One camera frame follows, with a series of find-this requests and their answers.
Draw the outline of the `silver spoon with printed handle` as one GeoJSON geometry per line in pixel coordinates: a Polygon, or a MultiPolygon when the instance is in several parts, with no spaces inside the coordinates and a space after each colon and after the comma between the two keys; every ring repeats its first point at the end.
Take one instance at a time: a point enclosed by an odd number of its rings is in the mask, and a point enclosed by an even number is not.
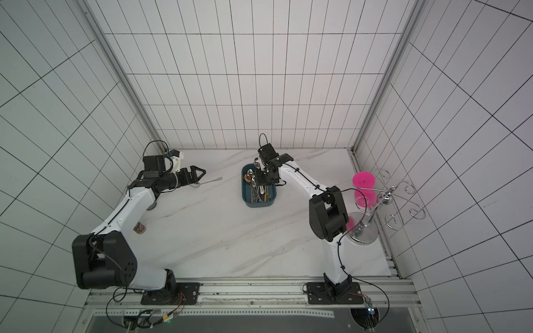
{"type": "Polygon", "coordinates": [[[254,159],[254,162],[253,162],[254,166],[256,169],[259,169],[259,170],[262,170],[263,169],[263,164],[262,164],[262,161],[259,157],[256,157],[254,159]]]}

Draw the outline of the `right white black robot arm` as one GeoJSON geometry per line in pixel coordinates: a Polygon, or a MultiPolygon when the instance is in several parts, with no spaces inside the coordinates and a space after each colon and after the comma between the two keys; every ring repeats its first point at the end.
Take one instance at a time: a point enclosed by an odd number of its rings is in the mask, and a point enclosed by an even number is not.
{"type": "Polygon", "coordinates": [[[327,187],[303,171],[293,157],[280,155],[271,146],[258,149],[258,185],[291,185],[308,199],[309,225],[322,240],[326,267],[322,282],[307,282],[303,292],[310,305],[362,305],[365,296],[341,263],[341,239],[349,220],[342,191],[327,187]]]}

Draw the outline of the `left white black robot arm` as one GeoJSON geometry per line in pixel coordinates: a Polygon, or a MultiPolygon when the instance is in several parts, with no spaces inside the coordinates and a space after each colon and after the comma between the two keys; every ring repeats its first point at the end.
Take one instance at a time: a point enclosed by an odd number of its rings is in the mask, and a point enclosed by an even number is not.
{"type": "Polygon", "coordinates": [[[194,305],[197,283],[178,283],[170,269],[140,264],[128,238],[142,215],[155,208],[159,195],[188,186],[205,175],[191,166],[175,172],[143,171],[128,187],[122,202],[91,233],[72,242],[76,284],[81,289],[123,287],[142,291],[143,305],[194,305]]]}

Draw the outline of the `teal plastic storage box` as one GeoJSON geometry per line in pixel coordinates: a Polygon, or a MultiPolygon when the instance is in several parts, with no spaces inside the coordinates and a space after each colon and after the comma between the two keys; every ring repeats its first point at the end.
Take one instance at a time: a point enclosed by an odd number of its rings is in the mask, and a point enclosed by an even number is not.
{"type": "Polygon", "coordinates": [[[242,200],[249,208],[266,208],[273,205],[277,191],[274,185],[256,185],[251,177],[255,175],[253,164],[244,165],[241,170],[242,200]]]}

